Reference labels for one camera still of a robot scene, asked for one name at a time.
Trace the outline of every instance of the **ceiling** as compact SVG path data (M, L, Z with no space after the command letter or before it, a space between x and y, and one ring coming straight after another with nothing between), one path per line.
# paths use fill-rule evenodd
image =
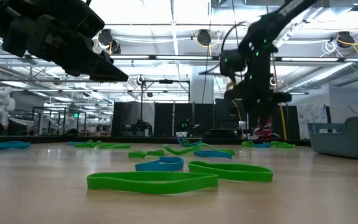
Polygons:
M226 35L233 24L247 21L244 26L239 26L237 30L231 32L224 46L225 49L236 48L237 40L240 42L245 36L249 24L257 21L261 15L267 12L266 7L262 5L265 1L248 1L252 2L248 6L241 5L244 1L234 0L234 2L236 4L234 12L232 7L217 6L216 0L92 0L90 7L105 21L105 28L112 30L112 35L121 46L122 55L207 56L208 48L198 44L194 36L200 29L208 29L213 40L209 54L218 56L221 52L222 37ZM276 8L278 6L268 7L269 11ZM354 10L353 6L321 8L315 10L312 15L308 15L308 12L311 11L305 11L299 15L282 31L276 41L276 44L279 45L276 57L358 57L355 56L356 50L352 47L347 49L337 47L335 49L331 45L327 46L327 41L331 37L336 38L339 31L349 31L358 42L358 11ZM305 16L308 16L308 19L304 24L302 21ZM324 51L327 50L330 50L331 53L325 54ZM6 52L0 49L0 54L6 54ZM210 62L209 64L213 66L217 63ZM89 103L89 105L105 103L104 109L108 110L111 109L110 104L113 101L140 99L140 85L137 83L140 75L146 80L191 80L192 75L198 75L192 74L192 68L195 66L205 67L205 62L122 59L116 60L115 65L130 76L128 82L81 83L80 80L86 80L87 75L75 78L67 76L64 70L52 63L42 62L31 65L28 61L2 57L0 58L0 78L78 80L78 82L61 82L59 85L52 82L29 82L24 83L27 86L15 86L15 88L18 90L40 90L38 92L45 95L40 97L44 98L47 103L82 103L83 109L85 109L85 103ZM322 62L278 64L276 71L279 84L281 86L291 85L296 80L327 66L331 65ZM223 97L221 90L226 89L228 82L227 78L216 76L215 98ZM88 95L79 91L70 92L70 90L79 88L98 90L99 92L91 92ZM184 102L188 99L188 85L181 86L177 83L166 85L157 82L150 86L148 91L154 91L153 97L144 96L144 99L150 101ZM55 96L68 100L62 101L54 98Z

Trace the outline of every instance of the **gray plastic bin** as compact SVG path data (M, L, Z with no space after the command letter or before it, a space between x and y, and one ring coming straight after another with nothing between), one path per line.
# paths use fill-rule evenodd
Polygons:
M344 124L309 123L308 129L315 152L358 159L358 117ZM336 133L319 133L321 129L335 129Z

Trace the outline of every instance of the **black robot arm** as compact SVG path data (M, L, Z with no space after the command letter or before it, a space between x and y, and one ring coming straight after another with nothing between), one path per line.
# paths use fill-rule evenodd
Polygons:
M278 103L291 101L289 93L274 93L269 85L272 76L271 55L278 52L273 41L292 19L316 1L287 1L276 11L263 15L259 21L251 24L238 49L225 50L221 53L220 72L232 82L236 82L235 72L248 68L245 79L225 92L224 97L230 100L242 99L242 104L249 114L250 127L257 126L258 122L263 126Z
M76 77L127 81L105 51L93 52L92 37L103 27L103 20L82 0L0 0L3 50L18 57L27 50Z

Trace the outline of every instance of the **table surface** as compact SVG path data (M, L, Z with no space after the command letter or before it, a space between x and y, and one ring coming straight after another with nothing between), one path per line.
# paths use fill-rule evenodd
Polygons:
M133 144L133 151L162 149ZM0 151L0 223L338 223L358 224L358 160L295 151L233 148L233 160L183 156L185 163L268 167L272 183L220 180L218 188L179 195L87 190L93 172L133 171L127 151L75 149L66 143Z

